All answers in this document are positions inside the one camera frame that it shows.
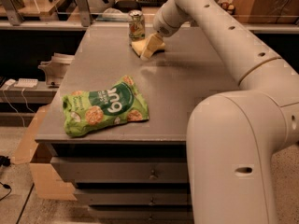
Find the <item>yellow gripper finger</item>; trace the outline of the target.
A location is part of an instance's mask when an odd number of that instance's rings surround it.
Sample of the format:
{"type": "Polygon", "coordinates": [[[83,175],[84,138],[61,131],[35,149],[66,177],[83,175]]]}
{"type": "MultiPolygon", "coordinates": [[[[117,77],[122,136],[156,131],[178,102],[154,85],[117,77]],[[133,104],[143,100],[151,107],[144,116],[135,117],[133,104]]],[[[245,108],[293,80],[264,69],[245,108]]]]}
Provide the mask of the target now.
{"type": "Polygon", "coordinates": [[[165,43],[160,35],[150,35],[141,52],[140,58],[144,61],[148,60],[156,51],[164,50],[165,43]]]}

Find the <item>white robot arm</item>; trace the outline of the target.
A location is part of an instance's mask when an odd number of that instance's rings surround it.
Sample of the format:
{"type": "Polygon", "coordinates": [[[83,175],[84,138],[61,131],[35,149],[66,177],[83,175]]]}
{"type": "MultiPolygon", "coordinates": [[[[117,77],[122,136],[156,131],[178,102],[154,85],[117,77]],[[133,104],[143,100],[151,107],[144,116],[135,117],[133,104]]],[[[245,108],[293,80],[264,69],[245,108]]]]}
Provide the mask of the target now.
{"type": "Polygon", "coordinates": [[[298,75],[215,0],[168,0],[153,27],[169,37],[185,21],[198,24],[239,87],[189,118],[194,224],[278,224],[271,158],[299,141],[298,75]]]}

